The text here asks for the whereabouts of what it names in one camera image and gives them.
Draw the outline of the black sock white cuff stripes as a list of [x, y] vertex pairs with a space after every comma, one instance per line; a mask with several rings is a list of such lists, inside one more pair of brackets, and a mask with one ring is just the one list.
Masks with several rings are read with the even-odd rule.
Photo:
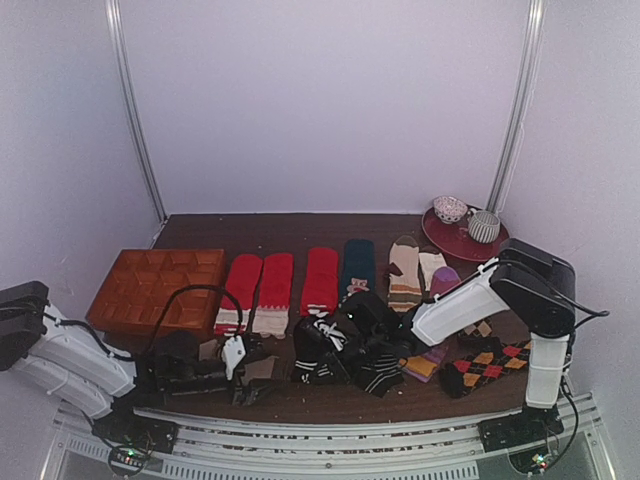
[[341, 352], [347, 336], [325, 318], [309, 316], [294, 328], [295, 361], [291, 381], [311, 385], [341, 384], [344, 375], [334, 355]]

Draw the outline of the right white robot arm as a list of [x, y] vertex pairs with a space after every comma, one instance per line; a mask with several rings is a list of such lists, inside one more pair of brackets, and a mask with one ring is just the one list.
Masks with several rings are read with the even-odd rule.
[[551, 424], [575, 330], [575, 271], [566, 261], [526, 242], [503, 242], [496, 257], [441, 294], [394, 312], [374, 293], [345, 299], [341, 311], [354, 335], [310, 315], [294, 329], [295, 380], [354, 384], [383, 396], [401, 376], [401, 362], [424, 354], [450, 336], [490, 316], [513, 312], [530, 333], [527, 341], [484, 341], [477, 353], [449, 362], [438, 373], [443, 390], [462, 398], [512, 371], [527, 370], [526, 409], [513, 419], [519, 440], [535, 440]]

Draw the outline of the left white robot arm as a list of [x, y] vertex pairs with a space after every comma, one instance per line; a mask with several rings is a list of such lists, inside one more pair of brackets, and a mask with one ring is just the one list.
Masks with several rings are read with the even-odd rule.
[[272, 379], [249, 379], [247, 365], [265, 359], [260, 340], [235, 333], [218, 356], [202, 359], [200, 341], [186, 330], [165, 336], [155, 326], [145, 349], [132, 354], [104, 343], [83, 320], [59, 317], [39, 281], [1, 292], [1, 368], [19, 372], [73, 404], [123, 444], [137, 442], [144, 424], [131, 411], [155, 408], [175, 396], [225, 392], [250, 406], [270, 393]]

